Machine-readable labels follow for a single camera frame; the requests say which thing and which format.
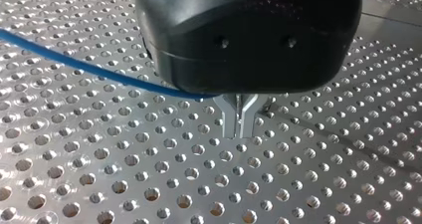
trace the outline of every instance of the cable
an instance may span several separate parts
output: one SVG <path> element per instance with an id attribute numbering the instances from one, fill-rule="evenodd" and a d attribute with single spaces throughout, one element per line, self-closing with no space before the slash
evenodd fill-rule
<path id="1" fill-rule="evenodd" d="M 24 38 L 21 38 L 17 35 L 14 35 L 4 29 L 0 29 L 0 39 L 3 39 L 9 43 L 13 43 L 16 46 L 19 46 L 25 50 L 31 51 L 33 53 L 36 53 L 42 57 L 45 57 L 50 60 L 54 60 L 59 63 L 63 63 L 67 66 L 73 67 L 75 69 L 81 69 L 86 72 L 92 73 L 94 75 L 108 78 L 110 80 L 113 80 L 115 82 L 119 82 L 122 84 L 130 85 L 133 87 L 141 88 L 148 90 L 150 92 L 156 92 L 156 93 L 162 93 L 165 95 L 173 96 L 173 97 L 179 97 L 179 98 L 187 98 L 187 99 L 208 99 L 213 98 L 216 96 L 213 95 L 202 95 L 202 94 L 191 94 L 182 92 L 179 90 L 171 89 L 162 87 L 153 83 L 143 82 L 141 80 L 128 77 L 119 73 L 115 73 L 103 68 L 96 67 L 92 64 L 79 61 L 77 59 L 62 55 L 58 52 L 55 52 L 53 50 L 50 50 L 48 48 L 45 48 L 43 46 L 40 46 L 36 43 L 30 42 Z"/>

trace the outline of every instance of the metal table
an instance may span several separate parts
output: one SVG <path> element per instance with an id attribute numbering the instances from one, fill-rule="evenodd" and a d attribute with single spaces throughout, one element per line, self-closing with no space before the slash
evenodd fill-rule
<path id="1" fill-rule="evenodd" d="M 212 100 L 148 93 L 1 43 L 0 223 L 422 223 L 420 1 L 364 0 L 337 77 L 273 95 L 250 139 L 221 137 Z M 0 26 L 162 83 L 133 9 L 0 0 Z"/>

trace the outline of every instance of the aluminum plate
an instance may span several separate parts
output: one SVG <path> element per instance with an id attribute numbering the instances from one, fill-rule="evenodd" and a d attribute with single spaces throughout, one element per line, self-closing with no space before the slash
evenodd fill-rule
<path id="1" fill-rule="evenodd" d="M 161 83 L 133 7 L 0 0 L 0 24 Z M 337 77 L 273 95 L 250 139 L 221 137 L 212 100 L 148 93 L 0 43 L 0 223 L 422 223 L 420 41 L 417 26 L 362 15 Z"/>

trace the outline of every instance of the circular hole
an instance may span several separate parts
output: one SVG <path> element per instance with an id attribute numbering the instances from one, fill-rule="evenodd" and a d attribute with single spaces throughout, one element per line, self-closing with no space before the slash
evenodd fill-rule
<path id="1" fill-rule="evenodd" d="M 214 202 L 211 208 L 211 214 L 213 216 L 221 216 L 224 214 L 225 208 L 223 203 L 221 202 Z"/>
<path id="2" fill-rule="evenodd" d="M 260 190 L 260 186 L 256 182 L 249 182 L 248 186 L 246 187 L 246 192 L 249 194 L 257 194 Z"/>
<path id="3" fill-rule="evenodd" d="M 35 186 L 35 184 L 37 183 L 37 181 L 38 180 L 35 177 L 27 177 L 27 178 L 25 178 L 22 185 L 26 188 L 33 188 Z"/>
<path id="4" fill-rule="evenodd" d="M 233 203 L 239 203 L 242 200 L 242 196 L 237 192 L 233 192 L 230 193 L 229 200 Z"/>
<path id="5" fill-rule="evenodd" d="M 196 168 L 191 168 L 190 167 L 190 168 L 187 168 L 185 170 L 185 177 L 188 180 L 195 180 L 196 178 L 198 178 L 198 176 L 199 176 L 199 171 Z"/>
<path id="6" fill-rule="evenodd" d="M 125 201 L 123 202 L 123 210 L 124 211 L 133 211 L 133 209 L 136 207 L 136 202 L 131 200 L 131 201 Z"/>
<path id="7" fill-rule="evenodd" d="M 124 158 L 124 162 L 127 166 L 135 166 L 139 163 L 139 157 L 131 154 Z"/>
<path id="8" fill-rule="evenodd" d="M 63 211 L 63 215 L 65 215 L 66 217 L 74 217 L 79 214 L 79 212 L 81 211 L 81 207 L 76 202 L 69 203 L 69 204 L 66 204 L 65 207 L 63 207 L 62 211 Z"/>
<path id="9" fill-rule="evenodd" d="M 240 166 L 235 166 L 235 167 L 233 167 L 233 173 L 236 175 L 236 176 L 242 176 L 243 175 L 243 173 L 245 173 L 245 170 L 243 169 L 243 167 L 240 167 Z"/>
<path id="10" fill-rule="evenodd" d="M 219 187 L 225 187 L 229 184 L 229 178 L 226 175 L 217 175 L 214 178 L 215 184 Z"/>
<path id="11" fill-rule="evenodd" d="M 100 202 L 102 202 L 103 200 L 104 200 L 104 196 L 103 196 L 103 194 L 102 194 L 102 193 L 100 193 L 100 192 L 93 193 L 93 194 L 91 194 L 91 196 L 90 196 L 90 201 L 91 201 L 92 203 L 94 203 L 94 204 L 100 203 Z"/>
<path id="12" fill-rule="evenodd" d="M 117 181 L 111 186 L 111 189 L 114 193 L 121 194 L 127 190 L 127 182 Z"/>
<path id="13" fill-rule="evenodd" d="M 29 158 L 21 159 L 16 164 L 15 167 L 18 171 L 26 171 L 32 166 L 32 160 Z"/>
<path id="14" fill-rule="evenodd" d="M 248 209 L 242 214 L 242 219 L 245 223 L 255 223 L 258 219 L 257 213 Z"/>
<path id="15" fill-rule="evenodd" d="M 200 186 L 198 187 L 198 194 L 201 196 L 208 196 L 210 194 L 210 188 L 209 186 Z"/>
<path id="16" fill-rule="evenodd" d="M 233 154 L 230 151 L 226 150 L 221 151 L 219 156 L 222 161 L 230 161 L 233 158 Z"/>
<path id="17" fill-rule="evenodd" d="M 6 208 L 2 211 L 2 213 L 0 215 L 1 220 L 10 221 L 15 217 L 16 213 L 17 213 L 16 208 L 14 208 L 14 207 Z"/>
<path id="18" fill-rule="evenodd" d="M 250 157 L 250 158 L 248 158 L 248 164 L 252 168 L 257 168 L 257 167 L 261 166 L 261 160 L 257 157 Z"/>
<path id="19" fill-rule="evenodd" d="M 285 202 L 285 201 L 288 201 L 289 200 L 289 198 L 290 198 L 290 193 L 289 193 L 289 191 L 288 190 L 286 190 L 286 189 L 283 189 L 283 188 L 281 188 L 280 190 L 279 190 L 279 192 L 277 193 L 277 199 L 279 200 L 279 201 L 283 201 L 283 202 Z"/>
<path id="20" fill-rule="evenodd" d="M 69 184 L 62 184 L 56 189 L 56 193 L 59 196 L 66 196 L 71 191 L 71 186 Z"/>
<path id="21" fill-rule="evenodd" d="M 160 219 L 167 219 L 170 216 L 170 209 L 168 209 L 166 207 L 158 209 L 157 216 Z"/>
<path id="22" fill-rule="evenodd" d="M 159 161 L 157 163 L 155 163 L 155 170 L 158 173 L 165 173 L 166 171 L 168 171 L 168 168 L 170 166 L 168 165 L 168 162 L 166 161 Z"/>
<path id="23" fill-rule="evenodd" d="M 59 177 L 61 177 L 63 175 L 63 173 L 65 172 L 65 169 L 63 169 L 62 166 L 55 166 L 55 167 L 51 167 L 48 171 L 47 171 L 47 175 L 50 178 L 53 179 L 57 179 Z"/>
<path id="24" fill-rule="evenodd" d="M 92 173 L 90 174 L 84 174 L 80 177 L 80 183 L 81 185 L 92 185 L 96 182 L 96 176 Z"/>
<path id="25" fill-rule="evenodd" d="M 43 158 L 46 161 L 50 161 L 57 156 L 57 153 L 53 150 L 47 150 L 43 153 Z"/>
<path id="26" fill-rule="evenodd" d="M 189 195 L 180 195 L 177 197 L 177 205 L 180 208 L 189 208 L 192 205 L 192 198 Z"/>
<path id="27" fill-rule="evenodd" d="M 215 167 L 215 162 L 213 160 L 205 160 L 204 166 L 208 169 L 213 169 Z"/>
<path id="28" fill-rule="evenodd" d="M 4 201 L 12 195 L 12 188 L 0 187 L 0 201 Z"/>
<path id="29" fill-rule="evenodd" d="M 11 128 L 5 134 L 7 138 L 16 138 L 21 134 L 21 131 L 18 128 Z"/>
<path id="30" fill-rule="evenodd" d="M 43 207 L 45 204 L 46 204 L 46 196 L 44 195 L 33 196 L 28 200 L 28 206 L 31 209 L 39 209 Z"/>
<path id="31" fill-rule="evenodd" d="M 176 141 L 176 139 L 173 139 L 173 138 L 171 138 L 171 139 L 166 139 L 165 141 L 164 141 L 164 146 L 167 148 L 167 149 L 172 149 L 172 148 L 174 148 L 174 147 L 176 147 L 177 146 L 177 141 Z"/>
<path id="32" fill-rule="evenodd" d="M 317 209 L 320 206 L 320 201 L 317 197 L 315 196 L 310 196 L 307 199 L 307 206 L 313 209 Z"/>
<path id="33" fill-rule="evenodd" d="M 103 211 L 97 216 L 99 224 L 111 224 L 114 221 L 114 213 L 112 211 Z"/>
<path id="34" fill-rule="evenodd" d="M 146 181 L 148 179 L 148 173 L 147 172 L 138 172 L 134 178 L 138 181 Z"/>
<path id="35" fill-rule="evenodd" d="M 157 200 L 159 198 L 160 192 L 159 192 L 159 189 L 158 188 L 148 188 L 143 193 L 143 195 L 145 196 L 146 200 L 148 200 L 148 201 L 155 201 L 155 200 Z"/>
<path id="36" fill-rule="evenodd" d="M 271 201 L 269 201 L 269 200 L 263 200 L 263 201 L 261 201 L 260 206 L 261 206 L 261 208 L 264 211 L 271 211 L 271 210 L 273 210 L 273 203 Z"/>
<path id="37" fill-rule="evenodd" d="M 109 151 L 107 148 L 99 148 L 94 152 L 94 156 L 96 159 L 102 160 L 107 158 L 109 155 Z"/>
<path id="38" fill-rule="evenodd" d="M 112 165 L 107 165 L 105 167 L 105 174 L 112 175 L 115 172 L 117 172 L 117 166 L 116 165 L 112 164 Z"/>
<path id="39" fill-rule="evenodd" d="M 186 155 L 185 154 L 176 154 L 174 156 L 177 162 L 184 162 L 186 161 Z"/>
<path id="40" fill-rule="evenodd" d="M 12 153 L 13 154 L 22 154 L 28 149 L 28 144 L 23 142 L 16 143 L 12 146 Z"/>
<path id="41" fill-rule="evenodd" d="M 175 178 L 171 178 L 167 180 L 167 186 L 168 188 L 176 188 L 179 186 L 179 180 Z"/>
<path id="42" fill-rule="evenodd" d="M 195 155 L 202 155 L 205 152 L 205 147 L 201 144 L 195 144 L 191 149 L 192 153 Z"/>

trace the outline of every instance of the black robot housing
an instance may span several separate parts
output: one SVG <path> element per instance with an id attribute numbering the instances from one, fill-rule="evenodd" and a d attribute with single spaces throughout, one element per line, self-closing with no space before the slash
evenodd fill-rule
<path id="1" fill-rule="evenodd" d="M 136 0 L 160 76 L 191 93 L 302 92 L 334 77 L 361 0 Z"/>

